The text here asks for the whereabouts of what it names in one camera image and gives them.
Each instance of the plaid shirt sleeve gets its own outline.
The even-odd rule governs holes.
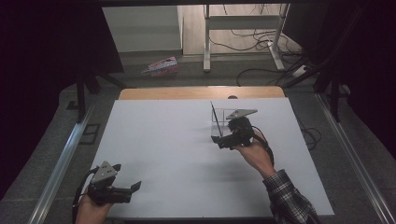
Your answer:
[[[319,223],[314,206],[291,183],[285,170],[262,181],[277,223]]]

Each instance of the white board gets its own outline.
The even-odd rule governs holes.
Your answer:
[[[249,115],[274,151],[275,168],[319,215],[333,215],[289,99],[116,101],[92,167],[120,163],[113,184],[142,181],[130,203],[109,217],[271,217],[260,174],[236,150],[212,142],[215,108],[258,109]]]

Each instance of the white wall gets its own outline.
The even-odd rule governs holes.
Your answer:
[[[118,52],[181,49],[177,6],[104,7]]]

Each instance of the gray floor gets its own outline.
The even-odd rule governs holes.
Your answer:
[[[177,76],[152,78],[140,75],[140,72],[149,63],[174,55],[177,56],[180,65]],[[234,86],[236,76],[244,69],[275,70],[272,60],[265,54],[213,57],[212,71],[209,74],[203,72],[201,57],[182,57],[177,52],[122,54],[121,58],[125,73],[113,74],[113,76],[128,86],[137,88]],[[240,83],[243,86],[262,86],[277,77],[279,74],[251,72],[241,76]],[[119,97],[119,88],[100,78],[99,81],[102,86],[101,93],[98,95],[87,94],[88,102],[96,99],[89,124],[100,124],[99,134],[92,145],[78,145],[49,209],[45,223],[71,223],[71,204],[75,190],[81,178],[92,167],[92,161],[106,127],[111,107]],[[311,87],[314,81],[315,78],[312,77],[285,90],[285,93],[290,98],[295,114],[305,128],[316,128],[321,132],[321,140],[310,153],[331,201],[335,216],[320,217],[320,219],[323,223],[381,223],[371,201],[361,187],[361,182],[347,159],[345,151],[324,116],[318,98],[312,92]],[[70,101],[76,100],[75,86],[71,86],[61,93],[59,108],[46,134],[7,195],[0,202],[1,223],[26,223],[29,220],[77,120],[77,111],[66,109]],[[349,139],[386,198],[391,212],[396,214],[396,161],[356,117],[347,105],[346,99],[341,99],[339,112],[341,123]],[[87,143],[91,140],[91,135],[84,135],[81,138],[81,142]]]

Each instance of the hand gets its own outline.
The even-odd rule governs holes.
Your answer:
[[[112,203],[97,205],[87,194],[79,200],[76,224],[103,224]]]
[[[266,141],[260,132],[254,131],[254,133]],[[257,139],[253,138],[252,143],[248,147],[239,145],[233,148],[241,153],[247,163],[259,171],[259,173],[262,175],[262,178],[265,179],[268,176],[276,173],[267,150]]]

